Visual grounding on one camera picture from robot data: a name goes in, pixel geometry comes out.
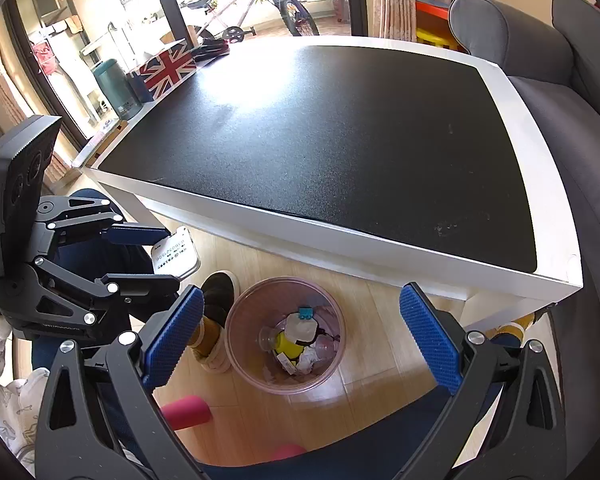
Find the gray sofa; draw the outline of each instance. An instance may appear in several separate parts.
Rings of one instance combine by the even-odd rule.
[[[509,76],[573,211],[584,288],[550,311],[571,472],[600,445],[600,11],[585,0],[553,0],[552,11],[554,27],[494,0],[455,0],[449,22],[470,54]]]

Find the yellow object in bin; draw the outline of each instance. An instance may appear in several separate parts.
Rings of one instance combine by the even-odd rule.
[[[292,343],[285,337],[284,332],[280,332],[276,336],[276,347],[274,348],[276,354],[284,354],[289,359],[298,359],[300,354],[304,350],[303,346]]]
[[[418,43],[430,44],[439,48],[448,48],[449,50],[458,49],[455,43],[451,43],[445,38],[440,38],[440,36],[437,36],[428,30],[424,30],[423,28],[416,29],[416,37],[418,38]]]

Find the black tabletop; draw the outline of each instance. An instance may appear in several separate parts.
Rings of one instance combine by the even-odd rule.
[[[100,169],[536,270],[520,168],[475,68],[378,48],[241,47],[161,101]]]

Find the pink foam roller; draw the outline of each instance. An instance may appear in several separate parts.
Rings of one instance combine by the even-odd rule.
[[[280,446],[273,455],[271,456],[271,462],[274,460],[284,460],[285,458],[291,458],[306,453],[306,449],[298,444],[285,444]]]
[[[176,400],[161,407],[160,410],[173,431],[204,424],[212,418],[209,405],[194,395]]]

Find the patterned curtain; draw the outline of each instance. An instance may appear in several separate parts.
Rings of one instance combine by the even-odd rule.
[[[33,115],[20,91],[9,77],[0,56],[0,136]],[[45,183],[49,186],[60,180],[69,167],[55,153],[45,171]]]
[[[373,36],[416,41],[416,0],[374,0]]]

